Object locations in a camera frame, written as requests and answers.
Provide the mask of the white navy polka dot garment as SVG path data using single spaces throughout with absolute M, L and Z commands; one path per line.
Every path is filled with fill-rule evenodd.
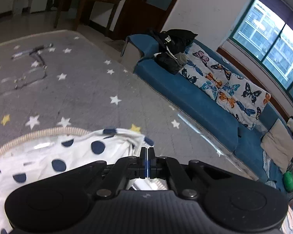
M 122 128 L 84 132 L 79 128 L 50 128 L 26 134 L 0 148 L 0 233 L 12 230 L 4 212 L 11 192 L 94 161 L 114 164 L 119 158 L 138 156 L 154 142 Z

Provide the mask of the blue sofa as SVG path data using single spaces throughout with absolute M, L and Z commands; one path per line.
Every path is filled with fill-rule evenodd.
M 286 193 L 283 175 L 275 163 L 265 172 L 263 149 L 260 146 L 265 133 L 258 127 L 249 130 L 236 117 L 219 106 L 204 91 L 182 74 L 170 74 L 153 59 L 159 44 L 151 36 L 128 36 L 126 44 L 132 44 L 140 53 L 134 73 L 155 91 L 166 97 L 184 113 L 210 132 L 228 151 L 243 162 L 263 183 L 273 181 L 276 188 Z

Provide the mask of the butterfly print pillow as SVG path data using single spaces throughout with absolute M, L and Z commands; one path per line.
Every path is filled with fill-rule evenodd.
M 258 124 L 271 94 L 214 60 L 196 43 L 186 47 L 179 73 L 249 130 Z

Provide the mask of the grey star patterned tablecloth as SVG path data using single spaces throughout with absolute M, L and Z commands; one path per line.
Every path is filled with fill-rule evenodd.
M 50 43 L 53 47 L 41 54 L 46 77 L 0 95 L 0 148 L 50 128 L 122 128 L 150 138 L 157 156 L 181 164 L 199 160 L 257 179 L 205 128 L 76 32 L 47 32 L 0 43 L 0 63 Z

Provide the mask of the beige cushion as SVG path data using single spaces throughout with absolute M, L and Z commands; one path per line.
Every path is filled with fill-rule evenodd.
M 293 138 L 280 119 L 265 133 L 260 146 L 282 174 L 286 173 L 293 158 Z

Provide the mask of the black bag on sofa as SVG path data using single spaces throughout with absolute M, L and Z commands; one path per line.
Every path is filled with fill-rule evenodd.
M 159 51 L 153 55 L 155 62 L 170 74 L 177 74 L 186 64 L 185 50 L 197 34 L 184 29 L 170 29 L 151 36 L 159 44 Z

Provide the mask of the green round bowl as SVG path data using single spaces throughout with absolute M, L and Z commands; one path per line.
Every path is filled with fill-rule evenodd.
M 290 171 L 284 173 L 283 184 L 287 192 L 293 192 L 293 174 Z

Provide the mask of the dark wooden door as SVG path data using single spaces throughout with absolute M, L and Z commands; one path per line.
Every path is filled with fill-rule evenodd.
M 115 39 L 133 34 L 158 33 L 164 26 L 177 0 L 125 0 L 116 25 Z

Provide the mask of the green framed window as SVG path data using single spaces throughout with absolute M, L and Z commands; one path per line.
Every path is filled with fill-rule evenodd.
M 254 58 L 293 103 L 293 10 L 282 0 L 251 0 L 230 40 Z

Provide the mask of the dark wooden side table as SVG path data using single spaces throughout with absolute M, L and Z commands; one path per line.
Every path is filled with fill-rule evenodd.
M 113 19 L 115 17 L 117 8 L 119 6 L 121 0 L 78 0 L 78 7 L 76 12 L 76 18 L 74 19 L 72 30 L 77 31 L 78 26 L 81 24 L 86 24 L 97 31 L 100 31 L 104 34 L 104 36 L 112 35 L 110 30 Z M 59 0 L 59 4 L 57 6 L 56 16 L 53 23 L 53 28 L 57 28 L 61 12 L 63 11 L 65 0 Z M 95 8 L 96 3 L 105 3 L 111 4 L 112 10 L 110 12 L 107 25 L 105 27 L 98 25 L 91 19 L 92 11 Z

